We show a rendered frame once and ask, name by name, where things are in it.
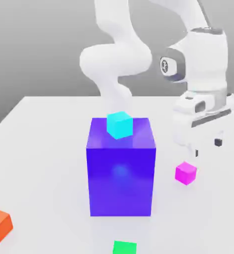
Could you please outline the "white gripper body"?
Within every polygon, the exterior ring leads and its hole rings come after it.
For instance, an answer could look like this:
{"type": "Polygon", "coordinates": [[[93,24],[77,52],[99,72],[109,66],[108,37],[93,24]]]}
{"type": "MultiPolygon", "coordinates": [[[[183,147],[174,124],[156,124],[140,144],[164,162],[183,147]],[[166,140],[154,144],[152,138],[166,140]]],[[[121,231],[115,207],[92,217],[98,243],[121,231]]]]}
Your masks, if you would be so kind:
{"type": "Polygon", "coordinates": [[[215,105],[212,94],[182,94],[173,108],[174,141],[197,149],[204,139],[220,139],[221,133],[233,129],[234,94],[227,94],[226,105],[212,111],[215,105]]]}

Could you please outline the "small magenta cube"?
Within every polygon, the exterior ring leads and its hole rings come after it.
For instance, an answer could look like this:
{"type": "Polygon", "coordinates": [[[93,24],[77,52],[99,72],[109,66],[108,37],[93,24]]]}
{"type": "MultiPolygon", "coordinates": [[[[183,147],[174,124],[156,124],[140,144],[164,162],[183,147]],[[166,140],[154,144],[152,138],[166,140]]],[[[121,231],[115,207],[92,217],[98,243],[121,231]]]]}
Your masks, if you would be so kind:
{"type": "Polygon", "coordinates": [[[196,179],[197,168],[187,162],[183,162],[176,167],[175,179],[184,185],[189,185],[196,179]]]}

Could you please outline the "small cyan cube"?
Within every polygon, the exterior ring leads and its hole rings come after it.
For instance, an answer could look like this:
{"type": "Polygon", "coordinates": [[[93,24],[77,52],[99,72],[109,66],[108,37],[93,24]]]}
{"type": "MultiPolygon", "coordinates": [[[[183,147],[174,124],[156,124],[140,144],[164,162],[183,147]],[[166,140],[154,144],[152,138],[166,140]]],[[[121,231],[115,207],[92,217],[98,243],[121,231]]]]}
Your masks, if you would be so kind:
{"type": "Polygon", "coordinates": [[[133,135],[133,118],[126,112],[108,114],[106,130],[114,139],[126,138],[133,135]]]}

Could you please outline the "small green cube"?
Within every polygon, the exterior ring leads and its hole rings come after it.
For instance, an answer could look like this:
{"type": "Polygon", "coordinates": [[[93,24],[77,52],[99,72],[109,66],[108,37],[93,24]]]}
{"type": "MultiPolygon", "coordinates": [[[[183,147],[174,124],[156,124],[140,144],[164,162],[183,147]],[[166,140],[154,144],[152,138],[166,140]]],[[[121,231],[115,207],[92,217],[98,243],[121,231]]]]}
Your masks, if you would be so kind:
{"type": "Polygon", "coordinates": [[[114,241],[113,254],[136,254],[136,251],[136,243],[114,241]]]}

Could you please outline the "large purple box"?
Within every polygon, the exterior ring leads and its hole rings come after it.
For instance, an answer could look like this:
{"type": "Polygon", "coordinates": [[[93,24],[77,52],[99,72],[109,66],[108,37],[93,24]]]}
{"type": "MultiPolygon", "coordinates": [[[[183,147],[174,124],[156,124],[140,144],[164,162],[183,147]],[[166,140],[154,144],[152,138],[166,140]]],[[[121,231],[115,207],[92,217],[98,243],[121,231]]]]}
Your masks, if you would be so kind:
{"type": "Polygon", "coordinates": [[[150,216],[156,144],[147,118],[135,118],[133,135],[114,139],[105,118],[93,118],[86,146],[91,216],[150,216]]]}

